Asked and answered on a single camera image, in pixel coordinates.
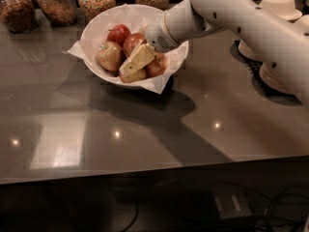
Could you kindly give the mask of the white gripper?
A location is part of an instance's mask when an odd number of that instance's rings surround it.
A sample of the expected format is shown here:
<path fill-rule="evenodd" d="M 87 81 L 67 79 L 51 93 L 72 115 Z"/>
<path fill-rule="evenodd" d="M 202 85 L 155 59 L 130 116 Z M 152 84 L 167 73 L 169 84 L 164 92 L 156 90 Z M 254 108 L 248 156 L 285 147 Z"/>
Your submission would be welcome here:
<path fill-rule="evenodd" d="M 159 14 L 146 27 L 145 38 L 148 43 L 139 43 L 129 57 L 120 66 L 123 75 L 133 74 L 150 64 L 155 58 L 155 51 L 170 52 L 180 46 L 171 36 L 166 14 Z"/>

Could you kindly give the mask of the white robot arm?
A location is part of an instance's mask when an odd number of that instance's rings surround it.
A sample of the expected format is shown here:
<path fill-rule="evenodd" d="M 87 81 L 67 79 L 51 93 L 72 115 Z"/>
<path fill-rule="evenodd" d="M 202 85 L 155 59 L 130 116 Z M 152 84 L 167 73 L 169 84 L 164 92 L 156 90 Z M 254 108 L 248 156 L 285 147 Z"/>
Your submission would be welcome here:
<path fill-rule="evenodd" d="M 237 34 L 303 104 L 309 104 L 308 33 L 252 0 L 183 0 L 154 17 L 146 27 L 147 42 L 133 49 L 121 72 L 136 73 L 157 52 L 167 53 L 220 27 Z"/>

